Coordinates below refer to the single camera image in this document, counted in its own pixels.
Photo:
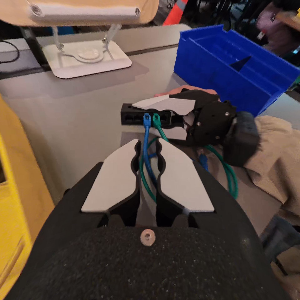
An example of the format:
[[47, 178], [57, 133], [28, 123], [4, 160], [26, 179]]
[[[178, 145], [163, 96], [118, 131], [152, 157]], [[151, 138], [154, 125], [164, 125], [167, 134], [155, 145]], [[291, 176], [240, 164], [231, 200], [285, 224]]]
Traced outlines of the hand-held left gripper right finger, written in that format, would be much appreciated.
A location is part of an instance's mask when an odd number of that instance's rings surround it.
[[213, 213], [215, 208], [194, 161], [162, 138], [156, 141], [159, 175], [156, 189], [156, 223], [170, 227], [179, 215]]

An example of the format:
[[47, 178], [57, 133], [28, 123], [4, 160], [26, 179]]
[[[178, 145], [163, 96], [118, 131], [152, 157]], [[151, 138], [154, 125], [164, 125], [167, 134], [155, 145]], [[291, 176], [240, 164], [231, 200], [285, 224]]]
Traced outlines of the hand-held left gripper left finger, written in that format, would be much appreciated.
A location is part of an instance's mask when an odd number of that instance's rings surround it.
[[81, 207], [82, 213], [119, 215], [127, 227], [135, 227], [140, 206], [137, 172], [141, 141], [133, 139], [108, 156]]

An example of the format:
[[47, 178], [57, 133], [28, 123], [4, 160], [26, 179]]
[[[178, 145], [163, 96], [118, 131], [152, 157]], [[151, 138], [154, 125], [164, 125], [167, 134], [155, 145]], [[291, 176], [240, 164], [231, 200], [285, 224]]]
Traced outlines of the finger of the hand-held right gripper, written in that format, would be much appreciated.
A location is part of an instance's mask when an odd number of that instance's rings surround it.
[[173, 113], [186, 116], [195, 107], [195, 100], [182, 99], [182, 98], [171, 98], [170, 95], [163, 95], [158, 97], [152, 97], [149, 99], [144, 99], [132, 104], [132, 107], [150, 110], [154, 109], [156, 111], [172, 111]]
[[185, 116], [176, 115], [171, 112], [170, 124], [163, 125], [161, 116], [162, 131], [168, 140], [186, 140], [190, 127], [193, 125], [195, 115], [193, 112]]

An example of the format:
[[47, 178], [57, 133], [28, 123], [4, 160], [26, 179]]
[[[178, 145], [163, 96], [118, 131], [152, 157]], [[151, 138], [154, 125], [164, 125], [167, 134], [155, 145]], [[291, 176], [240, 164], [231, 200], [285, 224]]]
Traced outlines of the black network switch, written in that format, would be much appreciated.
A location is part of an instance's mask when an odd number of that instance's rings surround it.
[[148, 113], [153, 119], [153, 115], [157, 113], [160, 116], [160, 122], [163, 129], [171, 129], [174, 127], [184, 128], [183, 116], [178, 115], [170, 110], [158, 111], [155, 109], [143, 110], [133, 107], [131, 103], [122, 104], [121, 108], [121, 124], [122, 125], [143, 125], [144, 114]]

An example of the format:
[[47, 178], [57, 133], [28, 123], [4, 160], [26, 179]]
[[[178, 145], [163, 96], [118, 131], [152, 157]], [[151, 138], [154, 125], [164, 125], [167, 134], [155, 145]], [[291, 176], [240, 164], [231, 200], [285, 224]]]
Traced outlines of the blue storage bin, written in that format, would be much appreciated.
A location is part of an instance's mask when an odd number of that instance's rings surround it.
[[[250, 55], [240, 72], [230, 67]], [[213, 25], [180, 33], [174, 73], [189, 85], [215, 90], [221, 101], [256, 117], [294, 83], [299, 68], [236, 31]]]

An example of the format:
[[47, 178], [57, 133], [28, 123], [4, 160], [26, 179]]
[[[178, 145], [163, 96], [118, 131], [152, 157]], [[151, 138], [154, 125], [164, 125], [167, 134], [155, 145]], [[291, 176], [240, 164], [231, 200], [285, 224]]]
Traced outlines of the yellow storage bin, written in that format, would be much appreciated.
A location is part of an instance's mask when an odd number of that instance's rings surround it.
[[54, 209], [24, 128], [0, 100], [0, 298], [19, 278], [33, 244]]

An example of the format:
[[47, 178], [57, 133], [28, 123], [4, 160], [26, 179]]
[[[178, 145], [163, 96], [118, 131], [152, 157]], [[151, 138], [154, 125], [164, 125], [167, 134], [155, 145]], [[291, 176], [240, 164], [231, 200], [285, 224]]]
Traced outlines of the person's right forearm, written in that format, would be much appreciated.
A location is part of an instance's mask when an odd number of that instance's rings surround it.
[[255, 118], [260, 142], [244, 165], [258, 188], [283, 209], [300, 216], [300, 131], [290, 122], [264, 115]]

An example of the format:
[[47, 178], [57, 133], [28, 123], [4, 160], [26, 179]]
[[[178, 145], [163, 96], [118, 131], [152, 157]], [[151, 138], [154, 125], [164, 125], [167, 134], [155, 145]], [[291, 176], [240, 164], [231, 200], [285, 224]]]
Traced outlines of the wooden panel on white arm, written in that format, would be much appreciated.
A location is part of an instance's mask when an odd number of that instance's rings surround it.
[[16, 26], [146, 24], [158, 0], [1, 0], [0, 19]]

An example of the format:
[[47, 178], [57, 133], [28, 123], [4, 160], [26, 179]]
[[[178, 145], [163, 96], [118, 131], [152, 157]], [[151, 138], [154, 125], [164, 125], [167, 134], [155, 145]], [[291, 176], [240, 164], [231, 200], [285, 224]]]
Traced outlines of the person's right hand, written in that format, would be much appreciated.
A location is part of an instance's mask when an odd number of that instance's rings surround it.
[[163, 93], [155, 94], [154, 97], [159, 97], [159, 96], [163, 96], [163, 95], [177, 94], [177, 93], [180, 93], [182, 91], [182, 89], [186, 89], [186, 90], [201, 90], [201, 91], [204, 91], [204, 92], [212, 94], [212, 95], [216, 95], [217, 94], [217, 92], [215, 90], [212, 90], [212, 89], [202, 89], [202, 88], [198, 88], [198, 87], [194, 87], [194, 86], [190, 86], [190, 85], [183, 85], [183, 86], [180, 86], [178, 88], [172, 89], [169, 92], [163, 92]]

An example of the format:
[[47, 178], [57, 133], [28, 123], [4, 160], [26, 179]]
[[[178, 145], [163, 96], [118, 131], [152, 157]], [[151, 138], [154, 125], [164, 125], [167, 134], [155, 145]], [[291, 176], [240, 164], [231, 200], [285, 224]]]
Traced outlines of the black bin divider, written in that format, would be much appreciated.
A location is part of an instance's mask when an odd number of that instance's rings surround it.
[[232, 64], [230, 64], [230, 67], [233, 68], [234, 70], [236, 70], [237, 72], [240, 72], [241, 69], [244, 67], [244, 65], [252, 58], [252, 56], [248, 56], [246, 58], [243, 58], [239, 61], [236, 61]]

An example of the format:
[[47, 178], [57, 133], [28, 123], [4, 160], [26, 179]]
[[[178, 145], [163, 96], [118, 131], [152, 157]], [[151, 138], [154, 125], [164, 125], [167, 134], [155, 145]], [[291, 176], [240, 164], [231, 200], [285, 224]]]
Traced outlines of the orange traffic cone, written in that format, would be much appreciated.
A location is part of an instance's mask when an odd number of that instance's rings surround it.
[[162, 26], [179, 24], [188, 0], [177, 0]]

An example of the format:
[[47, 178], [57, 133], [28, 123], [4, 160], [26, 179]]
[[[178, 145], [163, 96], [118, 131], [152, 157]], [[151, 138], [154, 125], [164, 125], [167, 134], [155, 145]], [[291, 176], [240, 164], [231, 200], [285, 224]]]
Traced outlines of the person's dark clothing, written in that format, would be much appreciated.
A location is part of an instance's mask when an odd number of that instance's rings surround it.
[[286, 219], [274, 215], [262, 232], [261, 242], [267, 260], [274, 262], [283, 275], [287, 276], [287, 272], [283, 265], [277, 259], [277, 256], [284, 251], [300, 244], [300, 227], [292, 225]]

